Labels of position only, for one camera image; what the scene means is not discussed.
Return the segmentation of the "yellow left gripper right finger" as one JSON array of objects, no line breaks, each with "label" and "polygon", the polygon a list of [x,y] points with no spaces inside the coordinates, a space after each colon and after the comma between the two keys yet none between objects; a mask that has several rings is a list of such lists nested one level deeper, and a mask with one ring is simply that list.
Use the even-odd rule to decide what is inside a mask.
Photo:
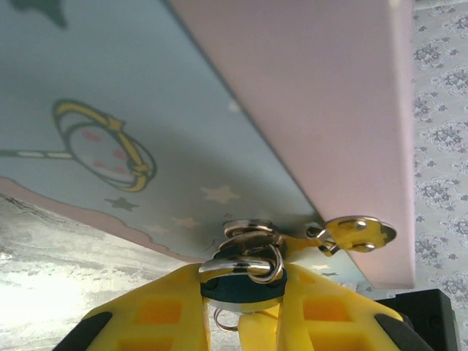
[{"label": "yellow left gripper right finger", "polygon": [[285,270],[276,351],[428,351],[398,312],[299,265]]}]

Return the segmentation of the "silver hasp latch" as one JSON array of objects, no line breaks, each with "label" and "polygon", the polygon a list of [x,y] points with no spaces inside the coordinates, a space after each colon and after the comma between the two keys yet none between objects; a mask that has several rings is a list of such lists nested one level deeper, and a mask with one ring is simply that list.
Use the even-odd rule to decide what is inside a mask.
[{"label": "silver hasp latch", "polygon": [[311,222],[299,234],[288,234],[273,222],[263,219],[239,219],[224,224],[227,240],[219,246],[220,252],[251,254],[272,245],[283,258],[308,248],[314,248],[326,257],[339,251],[368,253],[381,249],[396,238],[389,224],[369,216],[342,216],[325,223]]}]

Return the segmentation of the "blue cartoon tin box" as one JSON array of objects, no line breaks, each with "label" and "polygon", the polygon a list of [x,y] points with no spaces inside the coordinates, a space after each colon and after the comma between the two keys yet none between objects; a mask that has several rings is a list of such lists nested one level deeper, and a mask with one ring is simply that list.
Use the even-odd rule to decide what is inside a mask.
[{"label": "blue cartoon tin box", "polygon": [[235,220],[396,239],[303,264],[415,283],[415,0],[0,0],[0,193],[187,262]]}]

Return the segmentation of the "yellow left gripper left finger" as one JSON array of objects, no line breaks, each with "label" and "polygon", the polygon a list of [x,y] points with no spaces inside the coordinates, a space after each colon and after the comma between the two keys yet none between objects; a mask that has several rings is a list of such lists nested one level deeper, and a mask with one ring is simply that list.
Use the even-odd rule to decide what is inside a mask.
[{"label": "yellow left gripper left finger", "polygon": [[72,351],[211,351],[197,265],[92,309],[72,333]]}]

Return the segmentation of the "small dark blue padlock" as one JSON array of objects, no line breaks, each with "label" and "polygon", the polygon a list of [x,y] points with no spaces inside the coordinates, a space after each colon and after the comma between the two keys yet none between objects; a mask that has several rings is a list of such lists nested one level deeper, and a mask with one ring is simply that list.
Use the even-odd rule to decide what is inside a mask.
[{"label": "small dark blue padlock", "polygon": [[279,305],[285,293],[283,264],[253,258],[212,259],[198,268],[200,294],[211,306],[251,313]]}]

